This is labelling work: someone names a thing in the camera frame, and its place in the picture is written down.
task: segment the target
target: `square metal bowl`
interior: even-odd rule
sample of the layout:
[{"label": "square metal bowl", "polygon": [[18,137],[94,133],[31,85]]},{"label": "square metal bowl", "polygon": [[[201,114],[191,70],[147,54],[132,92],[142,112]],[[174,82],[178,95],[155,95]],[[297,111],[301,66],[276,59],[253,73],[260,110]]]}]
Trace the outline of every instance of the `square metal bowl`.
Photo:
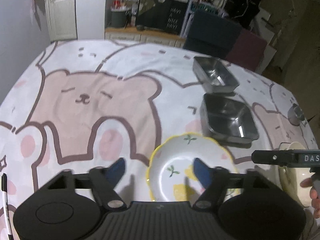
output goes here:
[{"label": "square metal bowl", "polygon": [[219,58],[194,57],[193,72],[207,93],[232,93],[239,86]]},{"label": "square metal bowl", "polygon": [[204,94],[200,116],[205,136],[241,144],[259,139],[251,111],[242,102]]}]

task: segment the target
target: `chair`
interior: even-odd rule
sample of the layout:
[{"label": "chair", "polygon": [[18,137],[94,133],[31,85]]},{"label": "chair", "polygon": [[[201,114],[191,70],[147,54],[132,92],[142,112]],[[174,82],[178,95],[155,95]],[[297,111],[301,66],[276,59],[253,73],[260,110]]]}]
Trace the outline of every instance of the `chair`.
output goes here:
[{"label": "chair", "polygon": [[183,48],[255,71],[266,46],[264,39],[239,24],[197,10]]}]

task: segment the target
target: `human hand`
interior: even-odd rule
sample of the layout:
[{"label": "human hand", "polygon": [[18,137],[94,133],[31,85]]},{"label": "human hand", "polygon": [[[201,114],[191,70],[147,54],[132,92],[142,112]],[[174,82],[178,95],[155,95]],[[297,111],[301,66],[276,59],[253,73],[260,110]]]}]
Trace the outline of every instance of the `human hand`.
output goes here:
[{"label": "human hand", "polygon": [[[312,180],[311,178],[304,179],[301,183],[301,187],[312,187]],[[310,189],[310,198],[312,199],[311,205],[315,209],[313,212],[314,218],[320,218],[320,199],[318,198],[317,191],[312,187]]]}]

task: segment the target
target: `pen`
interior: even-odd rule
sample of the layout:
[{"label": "pen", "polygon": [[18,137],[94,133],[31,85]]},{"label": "pen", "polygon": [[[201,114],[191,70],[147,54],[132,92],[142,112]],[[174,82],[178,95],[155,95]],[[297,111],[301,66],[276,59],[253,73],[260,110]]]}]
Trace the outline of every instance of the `pen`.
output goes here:
[{"label": "pen", "polygon": [[8,209],[8,196],[7,196],[7,174],[3,174],[1,177],[1,190],[2,190],[2,201],[4,209],[5,226],[7,228],[9,240],[14,240],[9,219]]}]

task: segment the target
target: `white bowl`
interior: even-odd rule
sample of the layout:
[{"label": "white bowl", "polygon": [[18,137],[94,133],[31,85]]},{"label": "white bowl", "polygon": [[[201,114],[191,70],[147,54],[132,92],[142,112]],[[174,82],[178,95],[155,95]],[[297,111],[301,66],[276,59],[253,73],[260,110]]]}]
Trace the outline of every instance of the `white bowl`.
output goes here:
[{"label": "white bowl", "polygon": [[[305,150],[299,142],[282,143],[279,150]],[[311,206],[310,187],[300,187],[300,182],[311,177],[310,168],[288,168],[279,166],[279,178],[283,191],[304,207]]]},{"label": "white bowl", "polygon": [[[153,201],[190,201],[193,204],[204,188],[193,174],[193,159],[200,158],[209,167],[221,166],[237,173],[230,153],[217,141],[196,133],[172,136],[152,154],[147,182]],[[230,189],[226,199],[239,194]]]}]

